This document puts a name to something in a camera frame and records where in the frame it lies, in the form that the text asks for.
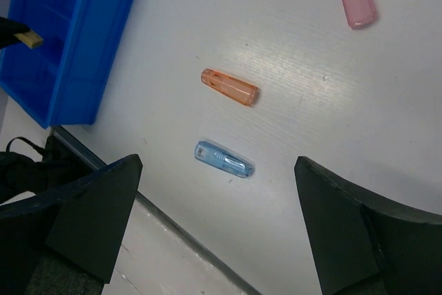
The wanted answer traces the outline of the orange correction tape case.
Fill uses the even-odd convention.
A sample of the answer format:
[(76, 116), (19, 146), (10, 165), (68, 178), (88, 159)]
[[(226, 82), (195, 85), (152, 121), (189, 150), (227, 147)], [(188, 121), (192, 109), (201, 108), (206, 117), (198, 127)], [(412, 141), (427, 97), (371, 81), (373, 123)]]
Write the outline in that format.
[(216, 70), (203, 70), (201, 81), (224, 96), (248, 107), (256, 103), (259, 95), (257, 86)]

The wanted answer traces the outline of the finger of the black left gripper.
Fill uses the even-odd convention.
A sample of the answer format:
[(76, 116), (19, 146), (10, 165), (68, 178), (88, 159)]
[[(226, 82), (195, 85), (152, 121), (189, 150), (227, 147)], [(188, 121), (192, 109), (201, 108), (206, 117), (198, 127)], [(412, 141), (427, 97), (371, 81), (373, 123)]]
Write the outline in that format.
[(30, 28), (24, 23), (0, 17), (0, 49), (20, 43), (16, 35), (29, 30)]

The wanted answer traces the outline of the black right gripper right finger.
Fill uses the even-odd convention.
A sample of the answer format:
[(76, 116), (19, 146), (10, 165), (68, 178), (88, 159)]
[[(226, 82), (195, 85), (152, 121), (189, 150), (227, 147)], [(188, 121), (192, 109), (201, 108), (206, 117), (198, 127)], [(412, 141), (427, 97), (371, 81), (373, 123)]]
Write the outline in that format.
[(300, 156), (294, 167), (323, 294), (440, 294), (441, 216)]

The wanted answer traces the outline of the blue correction tape case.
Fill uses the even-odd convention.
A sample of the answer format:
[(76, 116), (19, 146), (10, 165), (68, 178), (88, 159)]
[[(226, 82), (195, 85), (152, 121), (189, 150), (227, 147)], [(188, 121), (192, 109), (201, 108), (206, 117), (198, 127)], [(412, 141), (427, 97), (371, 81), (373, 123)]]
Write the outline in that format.
[(252, 163), (208, 141), (196, 144), (194, 156), (200, 162), (239, 178), (249, 178), (254, 172)]

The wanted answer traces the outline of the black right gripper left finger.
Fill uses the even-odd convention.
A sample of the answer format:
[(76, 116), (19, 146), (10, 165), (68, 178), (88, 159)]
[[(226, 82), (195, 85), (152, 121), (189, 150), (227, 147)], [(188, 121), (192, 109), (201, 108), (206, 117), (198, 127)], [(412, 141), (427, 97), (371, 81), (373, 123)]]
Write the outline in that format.
[(2, 294), (101, 294), (139, 186), (132, 154), (68, 184), (1, 206)]

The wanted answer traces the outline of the tan small eraser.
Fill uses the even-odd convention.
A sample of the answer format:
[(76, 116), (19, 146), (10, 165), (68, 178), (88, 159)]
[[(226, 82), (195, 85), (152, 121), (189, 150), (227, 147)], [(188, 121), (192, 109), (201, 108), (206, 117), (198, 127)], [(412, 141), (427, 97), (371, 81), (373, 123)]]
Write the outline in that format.
[(23, 33), (14, 34), (21, 43), (25, 44), (30, 49), (38, 48), (43, 45), (44, 40), (33, 30), (29, 30)]

